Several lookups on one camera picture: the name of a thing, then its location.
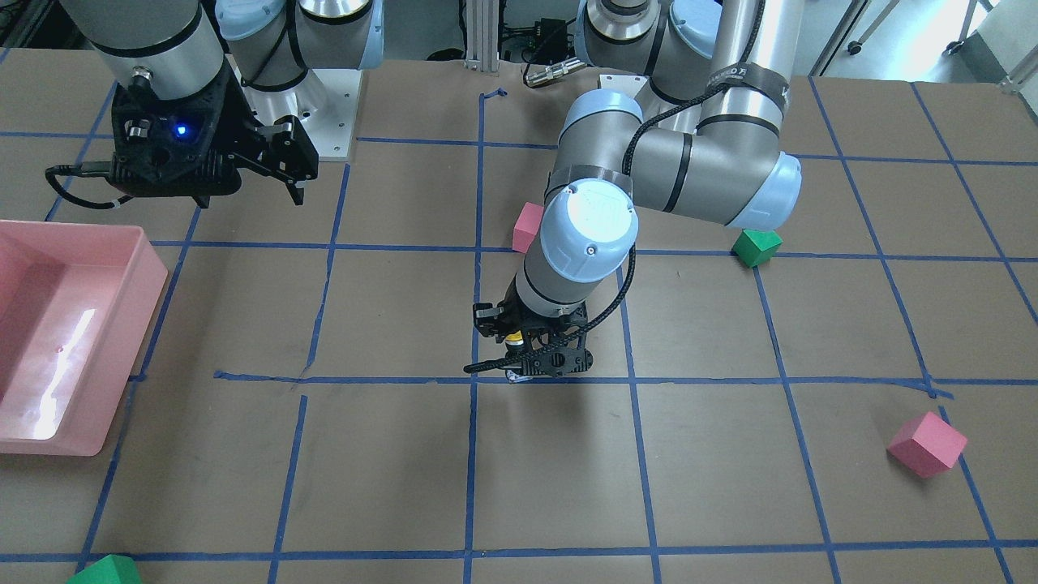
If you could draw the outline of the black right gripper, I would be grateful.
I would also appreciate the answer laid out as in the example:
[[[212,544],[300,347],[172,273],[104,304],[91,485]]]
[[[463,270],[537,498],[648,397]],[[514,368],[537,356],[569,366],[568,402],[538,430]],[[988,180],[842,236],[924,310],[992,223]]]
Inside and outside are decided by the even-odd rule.
[[[108,182],[133,197],[192,197],[207,208],[212,196],[242,185],[238,164],[260,154],[267,175],[285,184],[296,206],[319,174],[319,154],[300,118],[260,126],[229,62],[200,92],[160,101],[144,82],[116,88],[111,106],[114,155]]]

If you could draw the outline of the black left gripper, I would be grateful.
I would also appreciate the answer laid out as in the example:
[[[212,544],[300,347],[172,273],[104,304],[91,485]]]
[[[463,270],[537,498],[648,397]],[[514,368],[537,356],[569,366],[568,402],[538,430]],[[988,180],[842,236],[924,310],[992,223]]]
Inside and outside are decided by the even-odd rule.
[[[518,299],[508,298],[497,304],[474,304],[474,327],[484,337],[493,337],[504,344],[504,338],[521,330],[525,340],[523,376],[568,376],[586,372],[594,365],[594,356],[586,347],[588,309],[579,303],[575,309],[559,316],[543,316],[531,311]],[[474,372],[504,370],[512,358],[491,359],[474,364]]]

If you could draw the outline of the green cube near left arm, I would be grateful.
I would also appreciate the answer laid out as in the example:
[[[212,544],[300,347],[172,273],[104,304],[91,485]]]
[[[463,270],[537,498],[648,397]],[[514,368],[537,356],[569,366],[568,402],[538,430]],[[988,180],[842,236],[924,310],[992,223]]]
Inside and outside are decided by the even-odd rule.
[[[783,245],[783,238],[774,230],[744,229],[731,247],[731,252],[746,268],[770,260]]]

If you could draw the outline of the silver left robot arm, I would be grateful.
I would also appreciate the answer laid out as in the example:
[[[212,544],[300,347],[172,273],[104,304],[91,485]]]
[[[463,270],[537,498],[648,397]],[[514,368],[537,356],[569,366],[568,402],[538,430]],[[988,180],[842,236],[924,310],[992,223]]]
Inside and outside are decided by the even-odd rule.
[[[801,1],[585,1],[575,49],[645,78],[636,96],[596,88],[561,126],[543,214],[504,299],[474,304],[474,327],[506,346],[466,373],[586,371],[588,297],[637,262],[638,208],[775,230],[795,207],[800,162],[778,137]]]

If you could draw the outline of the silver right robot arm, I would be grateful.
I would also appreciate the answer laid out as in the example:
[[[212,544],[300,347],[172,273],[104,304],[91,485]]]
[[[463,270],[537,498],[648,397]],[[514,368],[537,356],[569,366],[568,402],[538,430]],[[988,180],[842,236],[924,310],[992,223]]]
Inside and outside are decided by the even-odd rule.
[[[45,180],[70,204],[233,195],[241,170],[274,178],[294,204],[342,144],[342,104],[319,71],[384,59],[382,1],[63,1],[114,74],[114,154]]]

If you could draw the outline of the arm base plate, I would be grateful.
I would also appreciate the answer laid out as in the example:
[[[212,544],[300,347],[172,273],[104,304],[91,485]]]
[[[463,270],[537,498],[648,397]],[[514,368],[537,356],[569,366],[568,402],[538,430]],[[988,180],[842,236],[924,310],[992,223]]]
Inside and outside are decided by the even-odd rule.
[[[347,161],[364,73],[360,69],[311,69],[300,83],[280,92],[246,88],[245,96],[264,126],[295,114],[321,161]]]
[[[616,90],[625,95],[636,96],[648,83],[648,78],[637,75],[601,74],[599,87]]]

